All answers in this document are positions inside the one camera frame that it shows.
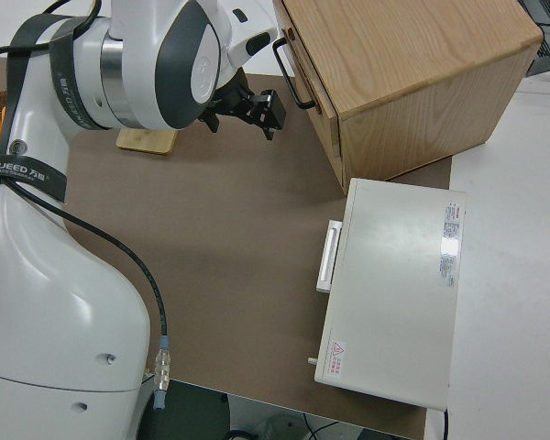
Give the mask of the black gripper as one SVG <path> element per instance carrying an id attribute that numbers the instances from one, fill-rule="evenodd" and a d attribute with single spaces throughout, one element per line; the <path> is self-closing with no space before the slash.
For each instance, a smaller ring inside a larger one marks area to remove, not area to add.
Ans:
<path id="1" fill-rule="evenodd" d="M 216 133 L 219 128 L 218 115 L 232 116 L 257 126 L 266 140 L 273 140 L 274 134 L 283 129 L 286 110 L 275 90 L 255 94 L 248 86 L 244 70 L 238 69 L 229 82 L 215 91 L 199 120 Z"/>

